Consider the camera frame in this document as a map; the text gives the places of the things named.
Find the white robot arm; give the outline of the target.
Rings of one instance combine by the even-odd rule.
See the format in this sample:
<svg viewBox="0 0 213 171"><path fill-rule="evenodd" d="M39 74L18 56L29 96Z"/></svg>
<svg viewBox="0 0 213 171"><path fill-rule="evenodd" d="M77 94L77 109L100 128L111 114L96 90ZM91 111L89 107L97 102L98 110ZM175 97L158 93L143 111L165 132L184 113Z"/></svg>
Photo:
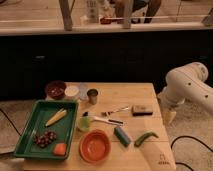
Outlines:
<svg viewBox="0 0 213 171"><path fill-rule="evenodd" d="M174 68L166 74L166 86L157 95L165 125L174 120L176 108L186 99L213 115L213 87L205 83L208 75L207 67L200 62Z"/></svg>

